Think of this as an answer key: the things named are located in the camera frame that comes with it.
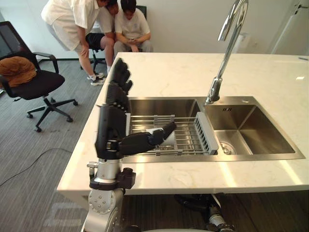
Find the white sneaker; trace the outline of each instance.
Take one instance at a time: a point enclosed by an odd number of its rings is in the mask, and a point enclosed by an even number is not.
[[[100,73],[96,74],[96,77],[97,77],[97,79],[102,80],[102,79],[104,79],[105,76],[104,76],[104,73],[100,72]]]
[[[105,82],[105,79],[98,79],[98,78],[97,78],[96,80],[92,80],[92,79],[90,78],[90,80],[91,80],[90,84],[91,84],[92,86],[103,85],[104,82]]]

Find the kitchen island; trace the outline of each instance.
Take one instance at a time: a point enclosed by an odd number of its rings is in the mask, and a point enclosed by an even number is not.
[[[118,53],[129,66],[129,97],[205,97],[223,54]],[[95,105],[105,102],[107,77]],[[306,159],[124,163],[136,172],[126,193],[245,193],[309,189],[309,63],[298,56],[233,54],[220,96],[254,96]],[[88,208],[99,108],[94,106],[57,191]]]

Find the sink drain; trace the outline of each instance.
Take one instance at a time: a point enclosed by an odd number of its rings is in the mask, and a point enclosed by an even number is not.
[[[220,145],[222,147],[224,154],[226,154],[226,155],[236,155],[235,148],[231,144],[228,144],[228,143],[225,143],[225,142],[220,142]]]

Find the faucet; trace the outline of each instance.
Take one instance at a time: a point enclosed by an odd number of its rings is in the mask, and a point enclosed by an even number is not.
[[[237,15],[237,13],[239,12],[239,16],[238,16],[238,20],[232,35],[232,38],[227,46],[223,61],[221,63],[219,72],[217,74],[217,76],[213,79],[212,84],[211,84],[211,88],[209,90],[208,96],[206,98],[206,104],[213,104],[214,102],[216,102],[217,100],[219,100],[220,96],[219,96],[219,91],[220,91],[220,86],[222,83],[222,75],[223,72],[226,68],[226,65],[228,63],[228,60],[231,56],[233,47],[235,45],[235,42],[239,36],[240,30],[242,28],[242,25],[245,21],[245,17],[247,14],[247,9],[248,9],[248,1],[249,0],[236,0],[236,2],[234,2],[231,10],[229,11],[227,18],[221,28],[219,37],[218,37],[218,41],[225,41],[228,32],[230,31],[230,28],[232,26],[232,23]]]

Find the white shirt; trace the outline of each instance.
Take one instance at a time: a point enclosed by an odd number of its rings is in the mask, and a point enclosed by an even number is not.
[[[115,32],[122,33],[128,39],[136,39],[150,32],[144,14],[136,9],[131,20],[127,20],[124,12],[119,10],[115,16]]]
[[[76,25],[85,28],[87,35],[98,16],[99,6],[96,0],[49,0],[41,16],[52,25],[57,37],[74,50],[79,44]]]
[[[115,31],[114,26],[114,17],[111,15],[111,13],[106,9],[106,7],[100,8],[100,11],[98,13],[96,23],[98,24],[98,27],[101,29],[101,32],[104,34],[109,32]]]

